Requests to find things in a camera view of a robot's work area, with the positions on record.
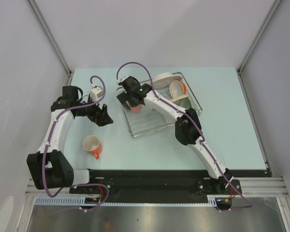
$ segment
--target white table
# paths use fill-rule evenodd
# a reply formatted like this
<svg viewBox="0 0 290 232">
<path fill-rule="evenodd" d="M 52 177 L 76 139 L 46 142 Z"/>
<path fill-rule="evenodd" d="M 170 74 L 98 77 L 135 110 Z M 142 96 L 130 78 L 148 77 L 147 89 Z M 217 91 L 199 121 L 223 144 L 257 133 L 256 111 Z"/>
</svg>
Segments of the white table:
<svg viewBox="0 0 290 232">
<path fill-rule="evenodd" d="M 150 68 L 152 76 L 182 72 L 203 107 L 200 116 L 207 143 L 229 169 L 266 169 L 247 105 L 234 68 Z M 133 139 L 116 98 L 117 69 L 76 69 L 72 85 L 89 93 L 89 79 L 100 76 L 106 84 L 101 104 L 108 106 L 114 123 L 98 127 L 87 117 L 77 117 L 70 128 L 64 155 L 73 168 L 103 170 L 203 170 L 198 157 L 175 138 L 174 128 Z M 148 79 L 141 68 L 122 69 L 120 77 L 132 75 Z M 82 140 L 97 135 L 103 145 L 96 160 L 82 148 Z"/>
</svg>

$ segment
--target mug handle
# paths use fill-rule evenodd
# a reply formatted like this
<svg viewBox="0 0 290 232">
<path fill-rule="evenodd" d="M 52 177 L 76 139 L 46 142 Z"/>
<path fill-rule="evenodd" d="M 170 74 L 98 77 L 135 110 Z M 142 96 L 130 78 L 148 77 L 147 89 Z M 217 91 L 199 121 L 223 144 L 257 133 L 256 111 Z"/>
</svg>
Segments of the mug handle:
<svg viewBox="0 0 290 232">
<path fill-rule="evenodd" d="M 93 151 L 93 155 L 95 156 L 96 159 L 99 158 L 99 154 L 96 151 Z"/>
</svg>

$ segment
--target floor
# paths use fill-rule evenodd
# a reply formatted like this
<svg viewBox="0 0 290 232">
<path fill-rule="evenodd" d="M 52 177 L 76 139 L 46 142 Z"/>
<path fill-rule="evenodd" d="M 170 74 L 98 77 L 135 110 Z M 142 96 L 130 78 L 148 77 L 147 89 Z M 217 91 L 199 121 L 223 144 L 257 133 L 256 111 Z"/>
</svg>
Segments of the floor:
<svg viewBox="0 0 290 232">
<path fill-rule="evenodd" d="M 284 232 L 276 198 L 253 198 L 254 207 L 219 213 L 206 207 L 115 207 L 93 212 L 35 206 L 28 232 Z M 234 206 L 243 204 L 236 199 Z"/>
</svg>

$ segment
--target metal wire rack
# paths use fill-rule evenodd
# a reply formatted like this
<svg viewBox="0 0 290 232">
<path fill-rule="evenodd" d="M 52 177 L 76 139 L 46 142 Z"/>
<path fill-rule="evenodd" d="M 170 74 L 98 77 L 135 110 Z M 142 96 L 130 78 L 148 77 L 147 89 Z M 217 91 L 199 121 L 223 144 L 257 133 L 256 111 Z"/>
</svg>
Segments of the metal wire rack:
<svg viewBox="0 0 290 232">
<path fill-rule="evenodd" d="M 182 81 L 186 84 L 187 88 L 187 94 L 189 95 L 189 99 L 192 100 L 196 105 L 196 112 L 198 116 L 201 115 L 203 109 L 198 102 L 197 98 L 195 97 L 192 89 L 190 88 L 190 85 L 188 84 L 187 80 L 185 79 L 184 75 L 181 72 L 174 72 L 174 75 L 181 75 Z M 150 80 L 142 81 L 142 83 L 149 83 Z M 169 92 L 169 87 L 167 83 L 163 84 L 160 87 L 156 87 L 157 92 L 159 92 L 162 96 L 164 96 L 166 99 L 171 100 L 172 99 L 172 93 Z M 117 94 L 121 93 L 123 91 L 122 87 L 119 87 L 117 89 Z M 138 138 L 144 135 L 149 135 L 152 133 L 156 133 L 158 131 L 163 131 L 165 129 L 168 129 L 170 127 L 173 127 L 173 123 L 170 119 L 163 116 L 158 111 L 155 111 L 154 109 L 150 108 L 149 106 L 143 106 L 140 112 L 133 113 L 132 111 L 127 111 L 123 106 L 121 106 L 127 128 L 129 133 L 132 135 L 133 138 Z"/>
</svg>

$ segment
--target white wall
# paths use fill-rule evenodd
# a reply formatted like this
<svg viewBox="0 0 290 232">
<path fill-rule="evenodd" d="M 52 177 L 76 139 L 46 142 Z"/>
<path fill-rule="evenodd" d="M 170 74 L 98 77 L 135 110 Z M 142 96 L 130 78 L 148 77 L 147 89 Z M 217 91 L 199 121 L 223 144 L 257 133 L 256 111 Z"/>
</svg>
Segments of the white wall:
<svg viewBox="0 0 290 232">
<path fill-rule="evenodd" d="M 238 67 L 274 0 L 36 0 L 74 68 Z"/>
<path fill-rule="evenodd" d="M 0 0 L 0 205 L 14 197 L 12 231 L 29 179 L 26 158 L 45 136 L 67 76 L 24 0 Z"/>
<path fill-rule="evenodd" d="M 284 1 L 243 73 L 265 150 L 290 194 L 290 1 Z"/>
</svg>

